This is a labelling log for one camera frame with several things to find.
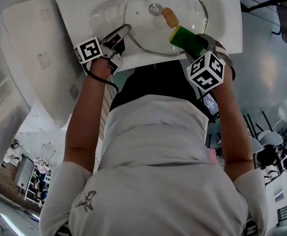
white sink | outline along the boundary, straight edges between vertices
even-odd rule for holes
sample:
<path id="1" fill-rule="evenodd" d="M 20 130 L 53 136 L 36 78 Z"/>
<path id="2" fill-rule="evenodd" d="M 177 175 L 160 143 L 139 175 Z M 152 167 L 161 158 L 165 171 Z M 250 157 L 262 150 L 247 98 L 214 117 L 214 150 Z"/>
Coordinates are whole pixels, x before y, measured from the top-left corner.
<path id="1" fill-rule="evenodd" d="M 125 0 L 56 0 L 65 26 L 75 46 L 92 36 L 105 37 L 122 25 Z M 206 33 L 220 41 L 232 53 L 242 52 L 242 18 L 239 0 L 202 0 L 208 11 Z M 198 0 L 129 0 L 126 23 L 132 26 L 131 34 L 144 48 L 166 54 L 181 49 L 168 43 L 173 29 L 161 16 L 152 16 L 148 8 L 152 3 L 170 7 L 180 24 L 195 33 L 201 33 L 204 12 Z M 126 70 L 171 59 L 185 59 L 185 55 L 174 58 L 155 56 L 142 51 L 129 37 L 125 38 L 126 50 L 122 57 Z"/>

printed logo on shirt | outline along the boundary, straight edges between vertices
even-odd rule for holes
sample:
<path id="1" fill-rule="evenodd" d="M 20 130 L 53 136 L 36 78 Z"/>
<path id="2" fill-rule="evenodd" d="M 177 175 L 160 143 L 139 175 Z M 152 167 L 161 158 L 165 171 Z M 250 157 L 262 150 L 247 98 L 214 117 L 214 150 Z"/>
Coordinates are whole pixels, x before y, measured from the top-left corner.
<path id="1" fill-rule="evenodd" d="M 94 197 L 94 195 L 96 194 L 96 191 L 89 191 L 88 195 L 85 197 L 85 201 L 80 201 L 79 204 L 76 207 L 83 207 L 85 209 L 85 212 L 88 212 L 90 210 L 93 210 L 93 206 L 91 204 L 92 202 L 92 198 Z"/>

white t-shirt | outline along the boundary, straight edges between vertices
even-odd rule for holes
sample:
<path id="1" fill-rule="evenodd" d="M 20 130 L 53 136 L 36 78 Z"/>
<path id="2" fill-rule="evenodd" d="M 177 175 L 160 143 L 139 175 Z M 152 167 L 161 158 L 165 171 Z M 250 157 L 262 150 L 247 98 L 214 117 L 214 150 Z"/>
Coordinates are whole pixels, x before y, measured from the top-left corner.
<path id="1" fill-rule="evenodd" d="M 146 95 L 114 109 L 98 172 L 60 165 L 41 234 L 53 236 L 67 223 L 74 236 L 240 236 L 250 214 L 264 235 L 261 171 L 232 182 L 211 164 L 207 123 L 190 102 L 167 96 Z"/>

glass pot lid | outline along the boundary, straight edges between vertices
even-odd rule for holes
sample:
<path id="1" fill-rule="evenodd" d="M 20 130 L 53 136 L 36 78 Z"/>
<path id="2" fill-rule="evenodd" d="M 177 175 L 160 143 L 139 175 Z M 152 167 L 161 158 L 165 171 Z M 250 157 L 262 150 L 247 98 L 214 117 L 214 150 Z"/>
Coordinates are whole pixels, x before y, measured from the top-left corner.
<path id="1" fill-rule="evenodd" d="M 123 24 L 130 24 L 130 39 L 143 51 L 175 57 L 185 51 L 169 43 L 175 29 L 168 26 L 161 11 L 170 8 L 179 24 L 191 32 L 205 33 L 208 12 L 201 0 L 126 0 L 123 9 Z"/>

black strap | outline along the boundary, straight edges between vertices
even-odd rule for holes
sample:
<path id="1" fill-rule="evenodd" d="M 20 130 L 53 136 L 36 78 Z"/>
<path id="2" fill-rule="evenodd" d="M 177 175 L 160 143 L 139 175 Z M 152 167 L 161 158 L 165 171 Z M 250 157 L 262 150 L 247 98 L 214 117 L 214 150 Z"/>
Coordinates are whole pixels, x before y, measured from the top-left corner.
<path id="1" fill-rule="evenodd" d="M 110 81 L 104 80 L 104 79 L 102 79 L 102 78 L 96 76 L 95 74 L 91 73 L 91 72 L 86 68 L 86 63 L 85 63 L 85 64 L 82 64 L 82 67 L 83 67 L 84 71 L 85 71 L 89 76 L 91 76 L 93 79 L 96 79 L 96 80 L 101 81 L 101 82 L 103 82 L 103 83 L 105 83 L 105 84 L 108 84 L 108 85 L 113 86 L 113 87 L 116 89 L 117 93 L 119 93 L 119 88 L 118 88 L 118 86 L 116 86 L 116 84 L 114 84 L 114 83 L 112 83 L 112 82 L 110 82 Z"/>

